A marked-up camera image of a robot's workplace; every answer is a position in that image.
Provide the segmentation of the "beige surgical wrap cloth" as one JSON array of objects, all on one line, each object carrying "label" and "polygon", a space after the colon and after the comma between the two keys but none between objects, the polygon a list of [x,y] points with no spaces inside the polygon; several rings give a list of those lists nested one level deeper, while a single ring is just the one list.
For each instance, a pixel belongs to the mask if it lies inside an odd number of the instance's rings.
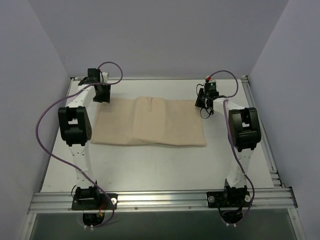
[{"label": "beige surgical wrap cloth", "polygon": [[203,121],[192,100],[145,96],[100,103],[91,142],[117,146],[206,145]]}]

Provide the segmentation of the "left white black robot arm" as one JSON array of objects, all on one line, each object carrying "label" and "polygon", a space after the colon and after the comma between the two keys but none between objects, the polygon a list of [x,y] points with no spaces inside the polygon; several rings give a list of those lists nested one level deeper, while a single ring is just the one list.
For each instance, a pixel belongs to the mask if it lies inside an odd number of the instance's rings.
[{"label": "left white black robot arm", "polygon": [[100,206],[101,197],[89,154],[93,130],[87,108],[91,102],[110,101],[110,87],[103,82],[101,70],[89,68],[87,76],[78,84],[77,93],[71,96],[72,100],[58,109],[61,138],[71,152],[77,177],[74,201],[90,210]]}]

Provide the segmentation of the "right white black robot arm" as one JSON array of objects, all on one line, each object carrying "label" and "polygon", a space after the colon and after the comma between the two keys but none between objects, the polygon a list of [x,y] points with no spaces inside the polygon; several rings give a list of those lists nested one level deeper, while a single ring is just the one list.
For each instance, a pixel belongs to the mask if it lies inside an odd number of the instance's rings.
[{"label": "right white black robot arm", "polygon": [[252,154],[261,141],[261,128],[257,109],[238,105],[217,91],[215,81],[208,81],[196,88],[195,106],[205,110],[208,116],[214,113],[224,115],[227,138],[235,160],[231,163],[222,193],[223,203],[234,206],[244,199],[249,201],[247,193],[249,169]]}]

